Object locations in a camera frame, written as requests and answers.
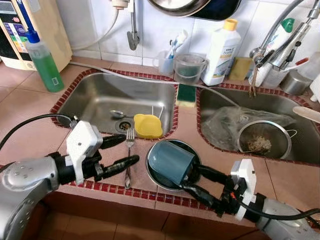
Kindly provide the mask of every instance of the fork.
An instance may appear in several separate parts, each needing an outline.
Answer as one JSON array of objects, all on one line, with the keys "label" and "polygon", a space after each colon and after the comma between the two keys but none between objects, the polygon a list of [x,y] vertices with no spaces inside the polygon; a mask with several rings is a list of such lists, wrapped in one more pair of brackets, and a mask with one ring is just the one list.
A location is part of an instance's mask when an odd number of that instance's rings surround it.
[{"label": "fork", "polygon": [[[135,129],[129,127],[126,131],[126,141],[125,144],[128,147],[128,157],[130,157],[130,149],[135,144]],[[125,189],[131,188],[131,171],[130,167],[128,167],[125,171],[125,178],[124,178],[124,187]]]}]

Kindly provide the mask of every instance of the white hose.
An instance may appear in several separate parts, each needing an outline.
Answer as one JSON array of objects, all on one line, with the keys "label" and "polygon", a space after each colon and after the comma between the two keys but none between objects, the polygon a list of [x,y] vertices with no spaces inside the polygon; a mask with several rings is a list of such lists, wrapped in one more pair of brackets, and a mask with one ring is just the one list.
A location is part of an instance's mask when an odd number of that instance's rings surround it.
[{"label": "white hose", "polygon": [[111,29],[114,27],[116,21],[117,21],[117,18],[118,18],[118,15],[119,15],[119,10],[114,8],[114,11],[113,11],[113,17],[112,17],[112,23],[110,25],[110,27],[105,31],[105,33],[99,37],[98,39],[86,44],[86,45],[82,45],[82,46],[71,46],[71,49],[72,50],[81,50],[81,49],[86,49],[88,47],[91,47],[92,45],[98,43],[101,39],[103,39],[110,31]]},{"label": "white hose", "polygon": [[[98,67],[98,66],[93,66],[93,65],[89,65],[89,64],[84,64],[84,63],[79,63],[79,62],[74,62],[74,61],[71,61],[69,64],[71,65],[76,65],[76,66],[80,66],[80,67],[86,67],[86,68],[91,68],[91,69],[96,69],[98,71],[101,71],[103,73],[106,73],[106,74],[112,74],[112,75],[115,75],[115,76],[118,76],[118,77],[121,77],[121,78],[125,78],[125,79],[130,79],[130,80],[134,80],[134,81],[138,81],[138,82],[143,82],[143,83],[160,83],[160,84],[172,84],[172,85],[179,85],[179,82],[176,82],[176,81],[162,81],[162,80],[151,80],[151,79],[143,79],[143,78],[137,78],[137,77],[132,77],[132,76],[127,76],[127,75],[123,75],[123,74],[120,74],[120,73],[116,73],[114,71],[110,71],[110,70],[107,70],[105,68],[101,68],[101,67]],[[203,85],[193,85],[194,87],[196,88],[200,88],[200,89],[205,89],[205,90],[208,90],[212,93],[215,93],[217,94],[218,96],[220,96],[221,98],[223,98],[224,100],[228,101],[229,103],[231,103],[232,105],[236,106],[236,107],[240,107],[238,104],[236,104],[234,101],[232,101],[230,98],[226,97],[225,95],[223,95],[222,93],[212,89],[212,88],[209,88],[207,86],[203,86]]]}]

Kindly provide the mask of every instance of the product label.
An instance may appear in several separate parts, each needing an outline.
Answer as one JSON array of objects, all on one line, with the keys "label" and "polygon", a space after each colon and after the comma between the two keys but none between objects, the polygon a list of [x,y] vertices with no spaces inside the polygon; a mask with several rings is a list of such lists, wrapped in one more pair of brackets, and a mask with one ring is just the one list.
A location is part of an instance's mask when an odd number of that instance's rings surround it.
[{"label": "product label", "polygon": [[213,78],[219,78],[225,75],[237,46],[238,45],[223,47],[217,67],[215,68],[212,76]]},{"label": "product label", "polygon": [[58,78],[54,77],[51,80],[52,80],[53,85],[58,85],[59,84]]},{"label": "product label", "polygon": [[38,12],[41,7],[38,0],[28,0],[31,12]]},{"label": "product label", "polygon": [[26,41],[28,40],[26,37],[26,31],[24,29],[24,26],[18,23],[3,23],[7,32],[9,33],[16,49],[19,53],[27,53],[26,49]]}]

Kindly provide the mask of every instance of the metal strainer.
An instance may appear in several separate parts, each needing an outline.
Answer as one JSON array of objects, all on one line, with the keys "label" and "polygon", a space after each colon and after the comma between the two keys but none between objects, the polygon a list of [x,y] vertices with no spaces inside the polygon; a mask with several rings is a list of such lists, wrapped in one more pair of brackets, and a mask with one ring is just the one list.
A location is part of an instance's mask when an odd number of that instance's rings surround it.
[{"label": "metal strainer", "polygon": [[[290,136],[288,134],[289,131],[294,131],[295,133]],[[291,151],[291,138],[296,134],[296,130],[287,131],[273,121],[253,121],[240,130],[237,145],[242,153],[284,159]]]}]

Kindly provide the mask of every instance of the blue mug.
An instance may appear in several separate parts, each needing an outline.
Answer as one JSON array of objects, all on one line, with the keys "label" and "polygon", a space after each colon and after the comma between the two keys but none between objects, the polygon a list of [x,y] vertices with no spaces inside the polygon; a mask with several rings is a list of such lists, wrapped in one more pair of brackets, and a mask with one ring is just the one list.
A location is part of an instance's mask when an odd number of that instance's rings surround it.
[{"label": "blue mug", "polygon": [[157,142],[148,155],[150,167],[180,186],[192,167],[195,155],[166,140]]}]

